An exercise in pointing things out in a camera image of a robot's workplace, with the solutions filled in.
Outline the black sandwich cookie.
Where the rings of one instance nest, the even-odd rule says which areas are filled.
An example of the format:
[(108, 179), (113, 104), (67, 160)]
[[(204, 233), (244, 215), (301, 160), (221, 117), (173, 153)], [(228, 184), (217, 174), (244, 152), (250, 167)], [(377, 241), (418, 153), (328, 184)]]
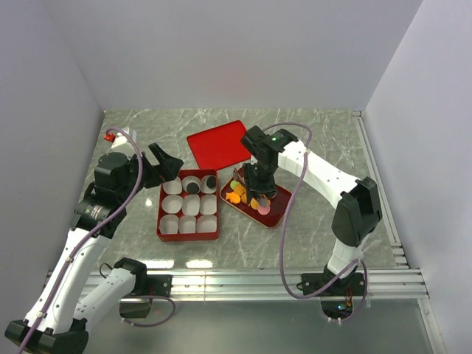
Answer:
[(186, 185), (186, 191), (189, 194), (199, 194), (200, 184), (197, 182), (191, 181)]
[(209, 177), (206, 179), (206, 186), (207, 186), (209, 189), (215, 189), (215, 188), (216, 188), (216, 185), (217, 185), (216, 176), (209, 176)]

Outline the orange fish cookie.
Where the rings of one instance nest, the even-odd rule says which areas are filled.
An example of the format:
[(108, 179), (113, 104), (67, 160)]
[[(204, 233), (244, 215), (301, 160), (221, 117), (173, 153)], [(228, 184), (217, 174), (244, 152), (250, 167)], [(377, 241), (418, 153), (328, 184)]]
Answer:
[(228, 192), (225, 199), (231, 204), (239, 204), (241, 202), (241, 197), (236, 192)]

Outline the metal tongs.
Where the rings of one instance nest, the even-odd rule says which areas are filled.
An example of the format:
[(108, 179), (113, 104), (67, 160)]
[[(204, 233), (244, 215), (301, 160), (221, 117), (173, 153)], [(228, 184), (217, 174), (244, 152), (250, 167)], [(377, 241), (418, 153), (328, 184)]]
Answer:
[(254, 187), (249, 178), (244, 175), (243, 168), (234, 168), (232, 172), (233, 181), (238, 181), (232, 192), (236, 192), (241, 197), (241, 203), (250, 207), (251, 199), (255, 198), (258, 200), (259, 205), (265, 206), (266, 204), (271, 205), (271, 200), (265, 194), (254, 191)]

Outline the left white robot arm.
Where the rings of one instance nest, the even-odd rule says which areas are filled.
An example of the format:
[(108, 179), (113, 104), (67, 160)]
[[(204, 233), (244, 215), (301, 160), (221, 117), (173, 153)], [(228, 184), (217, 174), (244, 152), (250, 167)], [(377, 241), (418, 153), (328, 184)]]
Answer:
[(20, 352), (82, 353), (91, 329), (115, 303), (126, 296), (153, 298), (146, 265), (126, 257), (90, 294), (81, 296), (94, 264), (127, 215), (126, 205), (141, 189), (174, 180), (184, 164), (156, 143), (149, 149), (157, 165), (144, 153), (114, 151), (99, 158), (48, 283), (27, 315), (5, 330)]

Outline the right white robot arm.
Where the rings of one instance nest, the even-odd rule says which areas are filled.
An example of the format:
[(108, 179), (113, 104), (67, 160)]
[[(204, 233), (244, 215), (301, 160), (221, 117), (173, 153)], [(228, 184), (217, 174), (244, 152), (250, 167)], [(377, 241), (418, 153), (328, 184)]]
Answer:
[(241, 138), (251, 154), (243, 165), (243, 183), (248, 199), (272, 199), (277, 194), (274, 174), (278, 169), (305, 182), (334, 208), (331, 229), (336, 238), (327, 262), (324, 284), (332, 294), (350, 287), (350, 274), (360, 262), (364, 240), (382, 220), (377, 183), (369, 176), (360, 179), (343, 172), (308, 148), (286, 129), (267, 134), (254, 126)]

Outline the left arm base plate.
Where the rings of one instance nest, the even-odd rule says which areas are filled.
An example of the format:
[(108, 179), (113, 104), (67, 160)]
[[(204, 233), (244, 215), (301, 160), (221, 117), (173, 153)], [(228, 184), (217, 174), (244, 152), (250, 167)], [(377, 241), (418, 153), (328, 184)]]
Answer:
[(170, 274), (139, 275), (135, 285), (125, 297), (137, 297), (144, 295), (157, 295), (169, 297), (173, 276)]

